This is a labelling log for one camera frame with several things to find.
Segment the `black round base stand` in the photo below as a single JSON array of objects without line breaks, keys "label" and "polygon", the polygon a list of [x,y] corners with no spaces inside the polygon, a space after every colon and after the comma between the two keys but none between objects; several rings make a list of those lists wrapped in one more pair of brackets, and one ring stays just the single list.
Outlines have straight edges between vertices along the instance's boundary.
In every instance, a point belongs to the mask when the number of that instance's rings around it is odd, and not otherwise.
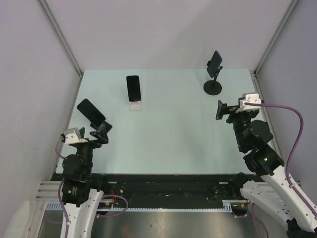
[{"label": "black round base stand", "polygon": [[208,80],[204,83],[203,90],[208,95],[218,95],[222,91],[222,85],[217,81],[217,77],[223,66],[219,66],[218,69],[211,75],[212,80]]}]

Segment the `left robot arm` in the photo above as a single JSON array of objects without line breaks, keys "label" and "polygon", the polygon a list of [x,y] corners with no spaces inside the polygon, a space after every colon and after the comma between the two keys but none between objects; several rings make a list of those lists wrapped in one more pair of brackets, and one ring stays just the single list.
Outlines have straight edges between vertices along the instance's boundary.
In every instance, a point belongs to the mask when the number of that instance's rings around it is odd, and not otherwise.
[{"label": "left robot arm", "polygon": [[63,211],[62,238],[90,237],[99,202],[109,194],[107,176],[92,174],[92,167],[93,151],[108,143],[112,126],[103,121],[91,127],[93,140],[85,138],[85,128],[71,128],[61,135],[63,143],[76,148],[74,154],[63,158],[57,192]]}]

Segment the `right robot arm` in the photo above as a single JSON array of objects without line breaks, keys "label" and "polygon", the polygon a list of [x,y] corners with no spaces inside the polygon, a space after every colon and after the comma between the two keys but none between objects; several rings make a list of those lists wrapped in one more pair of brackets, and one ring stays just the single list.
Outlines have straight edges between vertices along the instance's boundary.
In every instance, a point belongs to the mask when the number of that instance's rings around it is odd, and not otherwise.
[{"label": "right robot arm", "polygon": [[277,197],[262,190],[255,181],[238,173],[229,182],[229,195],[252,201],[254,206],[271,215],[287,231],[289,238],[315,238],[317,236],[317,206],[308,198],[289,173],[294,154],[291,150],[284,162],[269,142],[273,135],[267,122],[256,120],[262,107],[269,104],[260,99],[240,98],[239,104],[229,106],[218,101],[216,120],[228,116],[226,122],[233,125],[238,149],[244,153],[247,168],[265,181]]}]

